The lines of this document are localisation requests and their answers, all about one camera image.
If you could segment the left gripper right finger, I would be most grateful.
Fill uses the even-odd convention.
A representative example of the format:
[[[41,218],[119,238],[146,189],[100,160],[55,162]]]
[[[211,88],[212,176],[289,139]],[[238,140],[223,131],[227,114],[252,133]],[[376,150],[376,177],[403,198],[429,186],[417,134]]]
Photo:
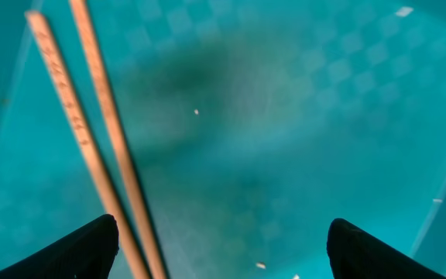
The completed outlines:
[[[327,239],[334,279],[446,279],[345,219],[334,219]]]

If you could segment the wooden chopstick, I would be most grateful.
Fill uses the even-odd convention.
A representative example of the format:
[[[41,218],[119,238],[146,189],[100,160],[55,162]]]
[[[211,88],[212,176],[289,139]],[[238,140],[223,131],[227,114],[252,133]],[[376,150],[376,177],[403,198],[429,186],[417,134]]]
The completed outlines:
[[[25,13],[25,17],[94,182],[96,192],[106,212],[113,215],[117,221],[119,241],[130,271],[135,279],[149,279],[149,271],[142,260],[122,203],[108,176],[108,171],[98,151],[50,25],[46,17],[37,11],[28,11]]]
[[[79,37],[81,39],[87,65],[94,89],[101,107],[123,184],[134,215],[137,232],[147,259],[149,271],[154,279],[167,279],[160,249],[144,200],[141,184],[134,168],[125,134],[118,116],[112,88],[103,62],[99,43],[94,31],[90,13],[85,0],[70,0]]]

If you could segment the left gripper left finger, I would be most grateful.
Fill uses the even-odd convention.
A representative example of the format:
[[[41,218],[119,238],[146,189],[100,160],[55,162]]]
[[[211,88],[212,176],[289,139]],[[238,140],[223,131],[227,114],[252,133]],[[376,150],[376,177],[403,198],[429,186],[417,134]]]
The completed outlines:
[[[0,279],[107,279],[118,251],[117,222],[104,214],[0,270]]]

